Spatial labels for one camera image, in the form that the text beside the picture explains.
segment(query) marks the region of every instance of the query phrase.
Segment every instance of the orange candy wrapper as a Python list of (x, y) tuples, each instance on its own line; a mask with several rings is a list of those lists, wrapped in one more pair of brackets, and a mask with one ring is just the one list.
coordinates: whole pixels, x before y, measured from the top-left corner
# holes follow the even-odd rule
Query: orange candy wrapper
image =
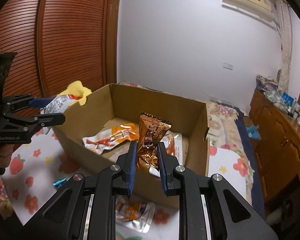
[(82, 139), (84, 146), (101, 155), (104, 150), (111, 150), (120, 143), (129, 140), (138, 140), (139, 135), (133, 123), (126, 123), (97, 133), (92, 137)]
[(115, 220), (116, 223), (135, 230), (140, 233), (149, 231), (155, 211), (155, 204), (143, 202), (137, 197), (127, 198), (127, 196), (116, 196)]

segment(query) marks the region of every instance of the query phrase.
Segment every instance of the wooden louvered door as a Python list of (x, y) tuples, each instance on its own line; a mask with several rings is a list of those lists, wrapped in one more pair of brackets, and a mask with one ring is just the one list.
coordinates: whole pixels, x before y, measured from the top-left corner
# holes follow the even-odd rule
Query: wooden louvered door
[[(35, 21), (39, 0), (8, 0), (0, 11), (0, 52), (17, 52), (3, 95), (42, 96), (35, 59)], [(36, 109), (27, 109), (32, 115)]]
[(105, 85), (105, 0), (46, 0), (39, 16), (45, 94), (56, 95), (76, 80), (92, 91)]
[(4, 96), (50, 97), (76, 80), (92, 91), (105, 85), (107, 1), (8, 0), (0, 11), (0, 52), (18, 54)]

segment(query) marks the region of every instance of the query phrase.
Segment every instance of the bottle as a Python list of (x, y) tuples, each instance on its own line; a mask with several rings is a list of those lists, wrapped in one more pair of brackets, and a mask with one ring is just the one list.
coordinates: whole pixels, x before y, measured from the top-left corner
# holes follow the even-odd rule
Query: bottle
[(292, 113), (294, 113), (294, 110), (296, 109), (297, 104), (298, 104), (298, 103), (297, 103), (297, 99), (294, 98), (293, 103), (292, 103), (292, 109), (291, 109), (291, 112), (292, 112)]
[(293, 112), (291, 112), (291, 106), (288, 108), (288, 116), (293, 117)]
[(297, 118), (298, 118), (298, 116), (299, 116), (299, 112), (296, 110), (296, 109), (294, 109), (294, 113), (293, 113), (293, 120), (296, 120)]

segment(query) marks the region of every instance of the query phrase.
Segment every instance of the patterned blanket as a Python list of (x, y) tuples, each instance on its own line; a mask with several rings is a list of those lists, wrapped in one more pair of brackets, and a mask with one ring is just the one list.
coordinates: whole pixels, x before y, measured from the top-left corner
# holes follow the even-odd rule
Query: patterned blanket
[(252, 204), (251, 189), (254, 170), (251, 168), (250, 161), (243, 151), (238, 128), (234, 122), (238, 118), (238, 113), (233, 108), (218, 105), (214, 102), (206, 102), (206, 104), (210, 127), (208, 132), (210, 144), (232, 150), (239, 155), (240, 160), (234, 164), (234, 169), (239, 169), (240, 175), (245, 177), (247, 187), (246, 200)]

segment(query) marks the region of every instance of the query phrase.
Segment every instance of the toiletry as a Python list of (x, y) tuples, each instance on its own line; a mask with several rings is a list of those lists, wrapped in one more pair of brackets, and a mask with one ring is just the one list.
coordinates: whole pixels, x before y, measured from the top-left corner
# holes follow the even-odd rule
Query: toiletry
[(293, 113), (291, 111), (291, 106), (289, 106), (289, 108), (288, 108), (288, 116), (290, 116), (291, 118), (293, 117)]
[(298, 118), (299, 112), (295, 109), (293, 113), (293, 120), (296, 120)]

